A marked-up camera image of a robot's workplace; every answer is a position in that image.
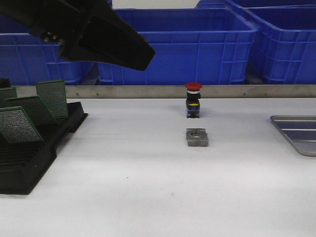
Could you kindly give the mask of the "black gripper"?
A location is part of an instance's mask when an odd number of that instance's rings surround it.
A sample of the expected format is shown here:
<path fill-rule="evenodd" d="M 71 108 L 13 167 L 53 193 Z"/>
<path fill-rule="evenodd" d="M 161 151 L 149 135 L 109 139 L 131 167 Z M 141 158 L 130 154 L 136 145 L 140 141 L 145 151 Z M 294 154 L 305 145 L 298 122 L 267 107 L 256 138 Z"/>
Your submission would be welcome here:
<path fill-rule="evenodd" d="M 46 42 L 66 61 L 94 61 L 144 71 L 155 55 L 147 40 L 105 0 L 2 0 L 0 13 Z"/>

